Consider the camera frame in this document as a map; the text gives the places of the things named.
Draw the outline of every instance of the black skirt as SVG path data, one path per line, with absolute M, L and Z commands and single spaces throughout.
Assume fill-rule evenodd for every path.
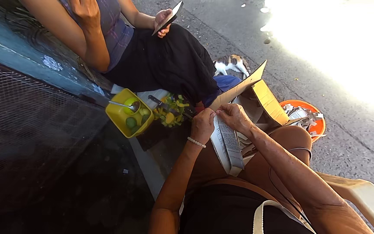
M 219 88 L 209 53 L 178 24 L 164 38 L 151 29 L 134 29 L 118 64 L 104 76 L 133 92 L 165 89 L 198 103 Z

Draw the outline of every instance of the spoon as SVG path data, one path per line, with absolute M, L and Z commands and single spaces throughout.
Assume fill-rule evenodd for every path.
M 132 110 L 133 112 L 137 112 L 137 110 L 139 109 L 139 106 L 140 106 L 140 102 L 139 101 L 133 102 L 132 105 L 130 105 L 130 106 L 127 106 L 127 105 L 124 105 L 124 104 L 120 104 L 120 103 L 117 103 L 117 102 L 113 102 L 113 101 L 109 101 L 109 103 L 115 104 L 115 105 L 118 105 L 118 106 L 122 106 L 122 107 L 127 107 L 130 110 Z

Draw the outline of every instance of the woman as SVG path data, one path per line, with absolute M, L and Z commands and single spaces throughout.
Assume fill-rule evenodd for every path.
M 258 150 L 237 177 L 226 174 L 211 143 L 202 148 L 216 114 Z M 195 116 L 190 137 L 195 142 L 187 141 L 155 202 L 149 233 L 312 233 L 306 226 L 317 234 L 373 233 L 309 168 L 311 137 L 303 128 L 286 126 L 268 136 L 242 106 L 223 104 Z
M 171 9 L 155 17 L 131 0 L 21 0 L 54 36 L 89 66 L 133 92 L 166 89 L 192 103 L 218 93 L 206 49 L 177 24 L 152 33 Z M 122 13 L 134 28 L 125 25 Z

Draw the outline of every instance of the purple tank top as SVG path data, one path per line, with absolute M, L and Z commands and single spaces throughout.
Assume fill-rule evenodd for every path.
M 76 17 L 70 8 L 68 0 L 60 0 L 69 15 L 76 21 Z M 110 63 L 108 71 L 114 68 L 133 35 L 133 28 L 127 26 L 119 18 L 121 6 L 117 0 L 96 0 L 101 12 L 101 29 L 109 52 Z

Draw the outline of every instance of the smartphone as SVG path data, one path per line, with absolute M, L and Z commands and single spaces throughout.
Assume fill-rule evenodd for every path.
M 171 14 L 169 14 L 165 19 L 163 19 L 161 21 L 161 23 L 159 23 L 157 25 L 157 29 L 154 30 L 153 34 L 152 35 L 155 35 L 157 34 L 159 31 L 165 29 L 169 24 L 171 24 L 175 19 L 177 19 L 177 12 L 179 11 L 179 9 L 184 5 L 184 2 L 181 1 L 179 2 L 173 9 L 172 9 L 172 12 Z

